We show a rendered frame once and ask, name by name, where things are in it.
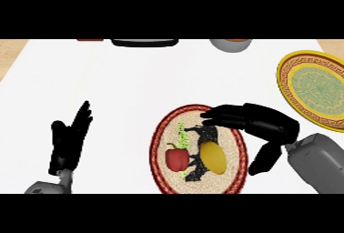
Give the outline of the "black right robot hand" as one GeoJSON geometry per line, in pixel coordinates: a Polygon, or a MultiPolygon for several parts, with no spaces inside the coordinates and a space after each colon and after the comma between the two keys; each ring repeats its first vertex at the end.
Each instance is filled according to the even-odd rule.
{"type": "Polygon", "coordinates": [[[240,106],[223,105],[201,113],[205,126],[240,129],[254,137],[265,140],[260,152],[251,162],[251,176],[267,172],[280,155],[280,148],[292,144],[299,133],[299,123],[273,108],[245,103],[240,106]]]}

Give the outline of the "oval woven red-rimmed placemat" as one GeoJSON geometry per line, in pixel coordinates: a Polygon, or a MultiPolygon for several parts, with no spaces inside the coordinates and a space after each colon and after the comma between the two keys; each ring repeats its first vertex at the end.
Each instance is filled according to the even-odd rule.
{"type": "Polygon", "coordinates": [[[246,181],[246,145],[240,132],[226,127],[206,127],[201,113],[205,105],[175,108],[156,125],[149,148],[149,163],[159,191],[165,194],[237,194],[246,181]],[[227,168],[217,175],[205,167],[201,146],[215,142],[226,155],[227,168]],[[189,153],[187,169],[172,172],[165,164],[165,151],[174,143],[189,153]]]}

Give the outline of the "red bell pepper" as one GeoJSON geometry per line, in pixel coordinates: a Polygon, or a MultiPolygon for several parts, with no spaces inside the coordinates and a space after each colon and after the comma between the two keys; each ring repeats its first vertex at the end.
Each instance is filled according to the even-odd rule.
{"type": "Polygon", "coordinates": [[[178,148],[174,143],[168,143],[171,148],[165,151],[165,164],[172,172],[184,171],[189,163],[189,153],[184,148],[178,148]]]}

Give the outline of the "yellow patterned plate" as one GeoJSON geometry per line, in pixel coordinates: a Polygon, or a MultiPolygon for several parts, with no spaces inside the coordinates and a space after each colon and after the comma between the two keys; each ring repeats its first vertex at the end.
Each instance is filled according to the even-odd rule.
{"type": "Polygon", "coordinates": [[[320,51],[294,51],[279,61],[276,82],[296,113],[344,133],[344,60],[320,51]]]}

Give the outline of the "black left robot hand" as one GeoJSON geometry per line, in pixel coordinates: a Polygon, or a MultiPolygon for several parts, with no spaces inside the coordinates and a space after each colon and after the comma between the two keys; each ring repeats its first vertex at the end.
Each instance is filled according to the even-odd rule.
{"type": "Polygon", "coordinates": [[[84,101],[72,124],[59,120],[51,122],[51,161],[48,174],[56,176],[63,169],[72,171],[79,163],[82,141],[93,121],[90,103],[84,101]]]}

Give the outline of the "grey round pot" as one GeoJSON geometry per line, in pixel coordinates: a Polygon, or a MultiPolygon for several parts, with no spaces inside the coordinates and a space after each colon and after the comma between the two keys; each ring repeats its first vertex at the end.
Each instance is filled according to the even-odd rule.
{"type": "Polygon", "coordinates": [[[239,53],[242,52],[249,44],[249,39],[211,39],[212,46],[223,52],[239,53]]]}

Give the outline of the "yellow lemon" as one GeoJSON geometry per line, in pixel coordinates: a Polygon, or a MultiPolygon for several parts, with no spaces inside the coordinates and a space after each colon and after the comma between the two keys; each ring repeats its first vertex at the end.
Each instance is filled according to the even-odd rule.
{"type": "Polygon", "coordinates": [[[201,146],[201,159],[212,173],[221,175],[227,168],[226,155],[215,142],[205,142],[201,146]]]}

